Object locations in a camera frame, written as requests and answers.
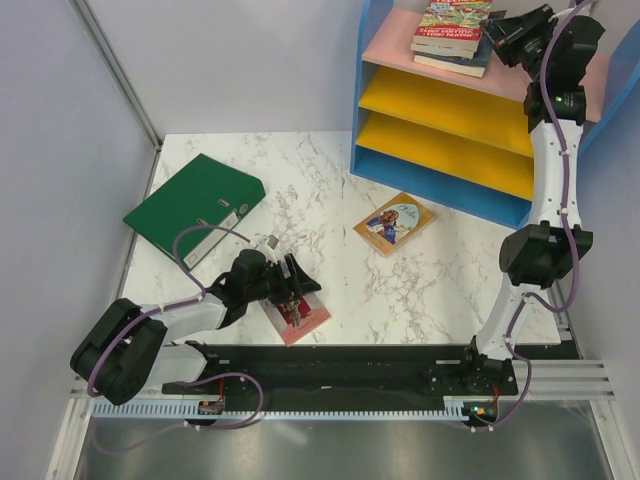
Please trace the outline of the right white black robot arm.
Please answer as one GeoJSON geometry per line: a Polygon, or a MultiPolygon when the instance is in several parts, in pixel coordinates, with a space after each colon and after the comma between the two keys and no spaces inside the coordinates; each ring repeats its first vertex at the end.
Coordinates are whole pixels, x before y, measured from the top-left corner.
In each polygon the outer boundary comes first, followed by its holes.
{"type": "Polygon", "coordinates": [[[527,220],[501,245],[503,281],[488,320],[466,347],[458,381],[477,394],[494,379],[508,377],[515,340],[527,306],[538,303],[564,312],[579,284],[579,261],[593,235],[581,226],[577,202],[577,160],[586,121],[582,80],[605,32],[590,7],[578,1],[556,13],[544,4],[518,17],[485,20],[482,32],[499,60],[520,66],[531,81],[523,102],[534,153],[533,200],[527,220]],[[571,297],[554,307],[543,293],[571,278],[571,297]]]}

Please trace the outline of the orange Hello book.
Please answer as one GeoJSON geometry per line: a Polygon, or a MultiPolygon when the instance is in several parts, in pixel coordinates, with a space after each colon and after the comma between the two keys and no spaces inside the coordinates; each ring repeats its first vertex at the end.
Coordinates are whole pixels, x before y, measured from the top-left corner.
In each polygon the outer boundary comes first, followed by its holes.
{"type": "Polygon", "coordinates": [[[354,227],[354,231],[374,250],[389,256],[437,214],[405,192],[401,192],[354,227]]]}

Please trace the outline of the blue Nineteen Eighty-Four book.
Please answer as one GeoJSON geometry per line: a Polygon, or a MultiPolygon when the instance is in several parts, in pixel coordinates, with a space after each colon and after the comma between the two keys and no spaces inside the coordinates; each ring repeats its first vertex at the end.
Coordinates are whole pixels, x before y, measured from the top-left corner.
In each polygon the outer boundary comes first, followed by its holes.
{"type": "Polygon", "coordinates": [[[444,46],[428,46],[413,42],[413,61],[448,72],[482,78],[492,53],[491,42],[483,36],[474,52],[444,46]]]}

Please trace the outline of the red Treehouse book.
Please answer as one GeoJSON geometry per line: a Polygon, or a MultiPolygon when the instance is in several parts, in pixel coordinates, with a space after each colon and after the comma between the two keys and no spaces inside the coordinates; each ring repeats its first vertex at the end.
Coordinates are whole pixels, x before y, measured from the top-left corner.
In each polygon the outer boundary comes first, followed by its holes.
{"type": "Polygon", "coordinates": [[[411,49],[437,56],[471,59],[482,38],[480,23],[493,1],[431,1],[416,27],[411,49]]]}

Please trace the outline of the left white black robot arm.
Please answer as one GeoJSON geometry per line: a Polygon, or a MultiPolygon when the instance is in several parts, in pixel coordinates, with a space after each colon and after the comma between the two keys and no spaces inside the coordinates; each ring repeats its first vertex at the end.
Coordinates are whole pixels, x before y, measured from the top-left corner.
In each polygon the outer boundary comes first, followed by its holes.
{"type": "Polygon", "coordinates": [[[244,249],[204,293],[165,306],[141,306],[127,298],[112,302],[72,354],[70,368],[87,382],[90,394],[116,406],[147,386],[184,379],[196,392],[208,393],[218,385],[218,367],[195,348],[173,341],[226,328],[252,302],[285,306],[320,290],[292,254],[272,260],[244,249]]]}

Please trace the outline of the red and pink castle book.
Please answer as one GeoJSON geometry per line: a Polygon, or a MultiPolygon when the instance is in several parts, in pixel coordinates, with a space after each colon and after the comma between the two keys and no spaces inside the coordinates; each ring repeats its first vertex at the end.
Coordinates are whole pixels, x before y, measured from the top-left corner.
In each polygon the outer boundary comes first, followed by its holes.
{"type": "Polygon", "coordinates": [[[331,318],[327,308],[314,293],[285,305],[274,306],[269,300],[261,301],[260,305],[287,347],[331,318]]]}

